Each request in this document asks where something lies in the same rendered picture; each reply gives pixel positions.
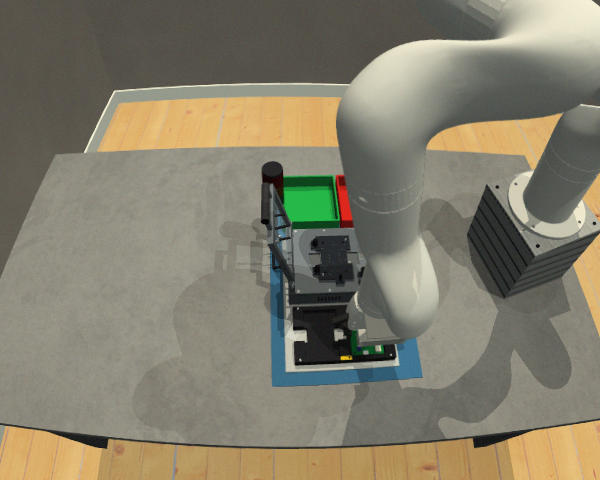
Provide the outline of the green open bin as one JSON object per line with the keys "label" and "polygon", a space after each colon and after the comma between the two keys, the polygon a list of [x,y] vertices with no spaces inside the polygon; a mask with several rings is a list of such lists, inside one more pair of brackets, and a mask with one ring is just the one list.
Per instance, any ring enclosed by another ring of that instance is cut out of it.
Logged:
{"label": "green open bin", "polygon": [[283,184],[292,229],[339,228],[334,175],[283,176]]}

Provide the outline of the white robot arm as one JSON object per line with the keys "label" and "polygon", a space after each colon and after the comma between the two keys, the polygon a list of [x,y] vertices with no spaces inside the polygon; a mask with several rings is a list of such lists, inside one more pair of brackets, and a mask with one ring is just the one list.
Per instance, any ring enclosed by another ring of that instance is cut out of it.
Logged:
{"label": "white robot arm", "polygon": [[357,293],[366,325],[356,333],[358,347],[405,343],[435,319],[438,283],[419,230],[426,148],[435,135],[564,112],[534,172],[516,177],[507,195],[515,219],[546,239],[581,229],[582,198],[600,173],[600,110],[577,107],[591,96],[600,104],[600,6],[592,0],[416,5],[450,40],[383,53],[351,82],[336,114],[354,231],[367,262]]}

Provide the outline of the green circuit board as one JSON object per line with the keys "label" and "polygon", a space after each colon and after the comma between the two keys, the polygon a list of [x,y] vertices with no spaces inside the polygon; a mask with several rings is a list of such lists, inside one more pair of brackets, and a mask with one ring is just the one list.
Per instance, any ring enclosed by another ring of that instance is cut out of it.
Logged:
{"label": "green circuit board", "polygon": [[352,337],[351,337],[352,355],[367,355],[367,354],[384,353],[383,345],[369,346],[369,347],[357,347],[356,333],[357,333],[357,331],[352,331]]}

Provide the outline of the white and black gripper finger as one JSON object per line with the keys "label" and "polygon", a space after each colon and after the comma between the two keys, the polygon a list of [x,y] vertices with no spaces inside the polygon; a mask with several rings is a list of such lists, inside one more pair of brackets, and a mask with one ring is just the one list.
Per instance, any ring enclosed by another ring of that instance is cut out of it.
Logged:
{"label": "white and black gripper finger", "polygon": [[339,329],[343,330],[344,336],[346,336],[347,339],[351,339],[352,330],[348,329],[348,322],[347,322],[348,319],[349,319],[349,313],[346,313],[346,314],[334,317],[334,318],[332,318],[332,325],[334,325],[334,326],[338,327]]}

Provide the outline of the red bin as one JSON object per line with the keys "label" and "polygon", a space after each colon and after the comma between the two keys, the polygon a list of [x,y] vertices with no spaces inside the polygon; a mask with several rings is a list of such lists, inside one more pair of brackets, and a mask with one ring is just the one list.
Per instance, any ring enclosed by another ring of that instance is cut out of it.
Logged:
{"label": "red bin", "polygon": [[[339,182],[338,182],[339,180]],[[339,217],[340,217],[340,228],[354,228],[350,205],[347,195],[347,189],[345,184],[344,175],[336,175],[335,180]],[[340,187],[340,189],[339,189]],[[341,197],[340,197],[341,194]],[[341,204],[342,202],[342,204]],[[343,209],[343,211],[342,211]],[[344,217],[344,219],[343,219]]]}

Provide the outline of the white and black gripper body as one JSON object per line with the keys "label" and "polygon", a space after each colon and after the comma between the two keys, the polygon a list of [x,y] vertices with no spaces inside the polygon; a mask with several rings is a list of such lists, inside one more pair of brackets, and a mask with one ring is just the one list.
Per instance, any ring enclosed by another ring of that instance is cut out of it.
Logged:
{"label": "white and black gripper body", "polygon": [[364,312],[360,309],[357,302],[357,292],[351,298],[346,313],[349,312],[348,329],[352,331],[358,331],[358,329],[365,329],[365,318]]}

